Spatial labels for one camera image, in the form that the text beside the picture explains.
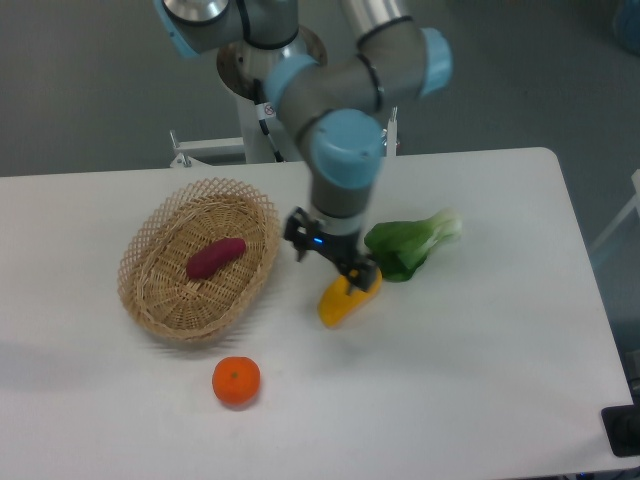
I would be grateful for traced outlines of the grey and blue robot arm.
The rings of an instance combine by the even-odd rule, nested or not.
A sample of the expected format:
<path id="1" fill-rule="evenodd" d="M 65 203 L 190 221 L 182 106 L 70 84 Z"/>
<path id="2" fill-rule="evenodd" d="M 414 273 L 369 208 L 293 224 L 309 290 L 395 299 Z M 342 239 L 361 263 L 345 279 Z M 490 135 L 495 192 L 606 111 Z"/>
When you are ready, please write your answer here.
<path id="1" fill-rule="evenodd" d="M 302 40 L 294 1 L 158 1 L 155 10 L 178 52 L 193 58 L 226 46 L 260 54 L 237 61 L 253 96 L 267 101 L 311 172 L 310 206 L 287 219 L 299 256 L 329 260 L 349 284 L 368 290 L 374 260 L 358 248 L 383 156 L 375 114 L 447 85 L 451 48 L 421 28 L 401 1 L 345 1 L 356 55 L 324 65 Z"/>

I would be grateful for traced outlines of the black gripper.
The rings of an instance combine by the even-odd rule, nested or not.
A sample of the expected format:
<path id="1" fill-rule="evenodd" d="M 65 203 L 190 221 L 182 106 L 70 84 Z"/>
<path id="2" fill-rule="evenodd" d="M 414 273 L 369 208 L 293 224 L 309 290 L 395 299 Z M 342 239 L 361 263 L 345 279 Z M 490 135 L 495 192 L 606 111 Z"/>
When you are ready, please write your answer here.
<path id="1" fill-rule="evenodd" d="M 370 255 L 359 255 L 359 230 L 349 234 L 332 234 L 320 228 L 305 210 L 296 207 L 287 217 L 283 238 L 296 251 L 301 262 L 308 252 L 316 252 L 329 260 L 340 274 L 347 274 L 346 294 L 356 290 L 368 292 L 376 281 L 378 265 Z"/>

